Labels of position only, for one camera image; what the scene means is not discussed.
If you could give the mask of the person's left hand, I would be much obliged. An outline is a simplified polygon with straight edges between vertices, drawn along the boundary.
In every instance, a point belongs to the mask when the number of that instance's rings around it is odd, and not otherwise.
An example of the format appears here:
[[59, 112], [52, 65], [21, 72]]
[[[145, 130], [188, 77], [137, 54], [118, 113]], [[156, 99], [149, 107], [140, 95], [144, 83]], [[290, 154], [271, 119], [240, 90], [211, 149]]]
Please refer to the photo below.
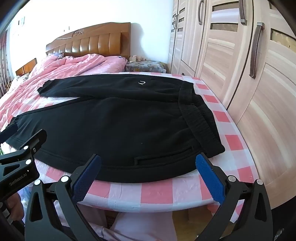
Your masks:
[[18, 193], [13, 194], [6, 200], [7, 207], [11, 210], [10, 218], [13, 221], [20, 221], [24, 217], [23, 205]]

